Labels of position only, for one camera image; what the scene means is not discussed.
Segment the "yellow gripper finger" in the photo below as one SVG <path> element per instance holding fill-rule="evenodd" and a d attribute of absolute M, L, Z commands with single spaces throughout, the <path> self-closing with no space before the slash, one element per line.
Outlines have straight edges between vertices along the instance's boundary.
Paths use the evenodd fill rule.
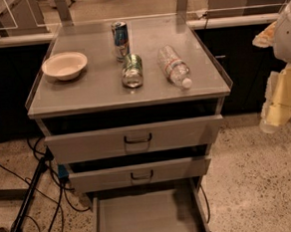
<path fill-rule="evenodd" d="M 273 46 L 275 38 L 275 26 L 277 22 L 272 22 L 268 27 L 257 34 L 252 41 L 252 45 L 260 48 L 268 48 Z"/>
<path fill-rule="evenodd" d="M 270 73 L 265 91 L 259 127 L 274 133 L 291 118 L 291 63 L 281 72 Z"/>

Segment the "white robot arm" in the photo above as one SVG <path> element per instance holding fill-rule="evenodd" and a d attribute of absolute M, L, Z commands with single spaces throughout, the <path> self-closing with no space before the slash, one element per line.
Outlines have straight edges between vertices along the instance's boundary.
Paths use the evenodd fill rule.
<path fill-rule="evenodd" d="M 254 37 L 252 45 L 272 47 L 275 58 L 287 64 L 282 71 L 270 73 L 265 88 L 259 127 L 265 133 L 274 133 L 291 118 L 291 0 L 278 20 Z"/>

